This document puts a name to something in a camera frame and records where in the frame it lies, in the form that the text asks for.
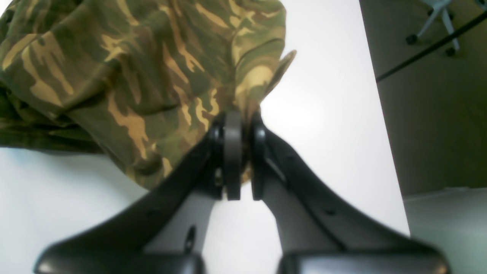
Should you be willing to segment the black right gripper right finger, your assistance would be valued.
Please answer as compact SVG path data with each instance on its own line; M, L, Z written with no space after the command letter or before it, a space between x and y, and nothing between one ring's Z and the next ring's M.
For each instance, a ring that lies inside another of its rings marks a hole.
M251 126L255 196L275 217L278 274L449 274L443 255L350 205L263 122Z

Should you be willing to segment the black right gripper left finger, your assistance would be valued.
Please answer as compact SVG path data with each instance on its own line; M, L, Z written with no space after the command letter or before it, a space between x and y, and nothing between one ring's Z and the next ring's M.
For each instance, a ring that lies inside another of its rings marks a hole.
M242 119L219 116L155 189L118 215L47 248L36 274L205 274L209 217L240 199Z

